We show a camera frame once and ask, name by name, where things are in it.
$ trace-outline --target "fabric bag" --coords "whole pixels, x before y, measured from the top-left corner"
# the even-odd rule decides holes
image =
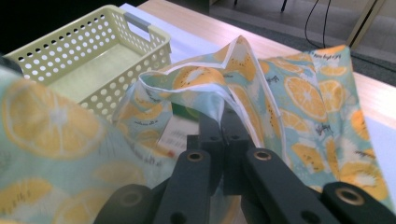
[[[141,74],[112,123],[4,72],[0,222],[92,223],[116,189],[162,183],[185,150],[163,143],[175,105],[217,122],[230,106],[256,147],[275,151],[307,186],[345,181],[391,209],[352,72],[345,46],[258,60],[239,36],[213,54]],[[211,223],[240,218],[238,204],[219,191]]]

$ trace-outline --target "wooden table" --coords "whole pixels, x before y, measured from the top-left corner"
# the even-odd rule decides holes
[[[246,30],[163,0],[149,0],[138,8],[202,39],[225,46],[239,35],[253,46],[257,57],[286,56],[299,52]],[[396,88],[355,73],[364,115],[396,129]]]

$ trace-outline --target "table surface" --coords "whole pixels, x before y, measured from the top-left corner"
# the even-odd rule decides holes
[[[121,8],[135,13],[148,13],[138,16],[153,16],[154,18],[150,19],[157,22],[153,24],[165,29],[172,36],[173,55],[179,57],[174,58],[172,63],[189,58],[188,52],[191,51],[197,55],[214,52],[214,49],[220,49],[240,35],[248,40],[258,58],[286,56],[299,52],[297,49],[164,0],[149,0],[138,8],[125,4]],[[396,145],[396,88],[358,73],[354,73],[354,77],[373,148],[387,179],[391,198],[396,204],[396,166],[393,165],[393,158],[396,158],[396,150],[393,150]]]

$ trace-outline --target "chair leg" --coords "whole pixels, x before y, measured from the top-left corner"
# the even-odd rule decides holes
[[[281,12],[283,12],[284,10],[285,10],[285,6],[286,6],[286,3],[288,2],[288,0],[284,0],[283,1],[283,5],[282,5],[282,9],[280,9],[280,11]]]

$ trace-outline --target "white plastic basket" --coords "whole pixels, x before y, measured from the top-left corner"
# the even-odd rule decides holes
[[[133,27],[148,37],[132,32]],[[109,119],[140,73],[170,64],[169,41],[166,32],[108,5],[6,57],[19,64],[25,78]]]

